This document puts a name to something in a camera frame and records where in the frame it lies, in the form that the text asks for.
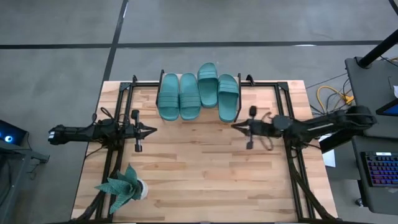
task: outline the slipper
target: slipper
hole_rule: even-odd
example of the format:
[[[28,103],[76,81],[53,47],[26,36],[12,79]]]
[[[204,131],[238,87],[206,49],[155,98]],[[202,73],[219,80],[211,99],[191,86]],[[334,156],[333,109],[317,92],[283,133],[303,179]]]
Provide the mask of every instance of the slipper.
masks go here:
[[[166,74],[163,77],[157,100],[159,115],[166,121],[175,121],[180,114],[178,92],[177,75],[174,73]]]
[[[191,121],[199,116],[201,107],[197,79],[192,73],[181,76],[180,89],[181,118]]]
[[[205,108],[217,105],[217,70],[213,63],[202,65],[198,71],[198,87],[201,104]]]
[[[233,122],[236,117],[236,104],[239,97],[239,87],[231,75],[221,75],[218,78],[218,115],[224,122]]]

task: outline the blue light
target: blue light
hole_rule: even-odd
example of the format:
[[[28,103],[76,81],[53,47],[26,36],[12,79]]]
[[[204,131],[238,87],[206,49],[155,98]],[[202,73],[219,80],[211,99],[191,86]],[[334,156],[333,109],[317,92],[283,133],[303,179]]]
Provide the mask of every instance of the blue light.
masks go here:
[[[12,137],[11,136],[6,136],[4,138],[4,140],[6,140],[6,142],[12,142]]]

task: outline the succulent plant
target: succulent plant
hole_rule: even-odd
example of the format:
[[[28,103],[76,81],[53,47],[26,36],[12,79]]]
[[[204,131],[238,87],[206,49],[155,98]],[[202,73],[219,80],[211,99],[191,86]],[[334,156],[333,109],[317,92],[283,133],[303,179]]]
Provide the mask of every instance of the succulent plant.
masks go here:
[[[128,203],[130,199],[139,200],[142,193],[142,185],[137,180],[136,171],[130,166],[123,175],[117,171],[118,178],[108,177],[108,183],[103,183],[95,188],[103,192],[116,195],[116,201],[112,204],[110,214]]]

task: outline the plant pot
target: plant pot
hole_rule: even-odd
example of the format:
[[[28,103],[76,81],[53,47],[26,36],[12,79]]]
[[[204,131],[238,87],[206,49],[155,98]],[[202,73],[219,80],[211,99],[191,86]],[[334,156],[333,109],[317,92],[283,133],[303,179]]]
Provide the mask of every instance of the plant pot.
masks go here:
[[[141,198],[140,200],[144,199],[148,195],[148,185],[140,178],[137,178],[138,184],[140,185],[142,192],[141,192]]]

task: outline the white pot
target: white pot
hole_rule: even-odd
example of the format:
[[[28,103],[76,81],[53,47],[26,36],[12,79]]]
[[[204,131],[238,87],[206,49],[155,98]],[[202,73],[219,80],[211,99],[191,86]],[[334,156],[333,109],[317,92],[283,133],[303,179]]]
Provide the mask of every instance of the white pot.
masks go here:
[[[137,178],[137,180],[142,184],[141,200],[146,198],[148,195],[148,185],[142,179]]]

